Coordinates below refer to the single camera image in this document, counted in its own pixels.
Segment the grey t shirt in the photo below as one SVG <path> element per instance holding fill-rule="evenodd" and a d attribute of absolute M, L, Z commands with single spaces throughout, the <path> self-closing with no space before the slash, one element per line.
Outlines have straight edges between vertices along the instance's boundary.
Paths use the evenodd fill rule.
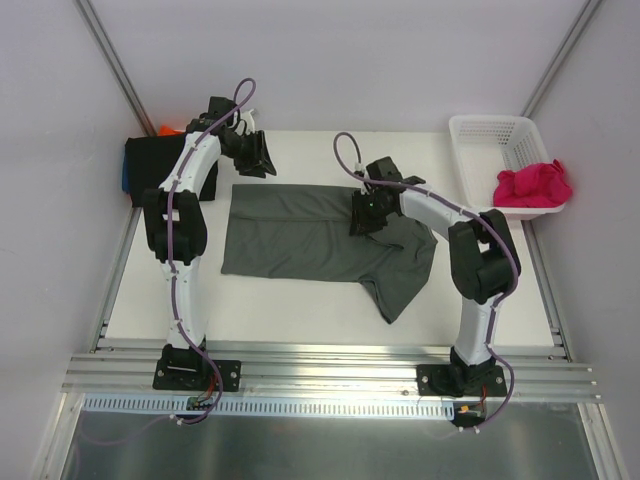
<path fill-rule="evenodd" d="M 350 235 L 353 193 L 339 186 L 233 186 L 222 273 L 358 283 L 394 323 L 427 284 L 437 240 L 397 214 L 378 232 Z"/>

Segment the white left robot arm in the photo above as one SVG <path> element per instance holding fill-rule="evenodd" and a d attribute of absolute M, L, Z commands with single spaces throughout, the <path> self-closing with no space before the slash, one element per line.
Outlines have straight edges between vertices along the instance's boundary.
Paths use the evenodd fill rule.
<path fill-rule="evenodd" d="M 245 101 L 213 96 L 208 110 L 186 129 L 184 146 L 167 178 L 142 197 L 146 240 L 160 262 L 169 295 L 170 324 L 158 375 L 199 388 L 212 371 L 204 356 L 207 323 L 199 313 L 196 281 L 208 232 L 200 194 L 223 156 L 241 176 L 277 174 L 266 136 Z"/>

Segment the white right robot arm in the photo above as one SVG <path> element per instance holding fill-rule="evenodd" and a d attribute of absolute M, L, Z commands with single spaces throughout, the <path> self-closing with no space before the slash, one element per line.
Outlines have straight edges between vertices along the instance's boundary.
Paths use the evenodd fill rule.
<path fill-rule="evenodd" d="M 521 272 L 504 214 L 458 206 L 428 190 L 420 178 L 403 178 L 389 157 L 367 166 L 358 162 L 351 175 L 363 182 L 352 196 L 353 234 L 379 231 L 396 213 L 447 240 L 451 277 L 462 296 L 461 321 L 449 364 L 428 374 L 427 386 L 442 396 L 475 394 L 495 371 L 499 308 L 516 289 Z"/>

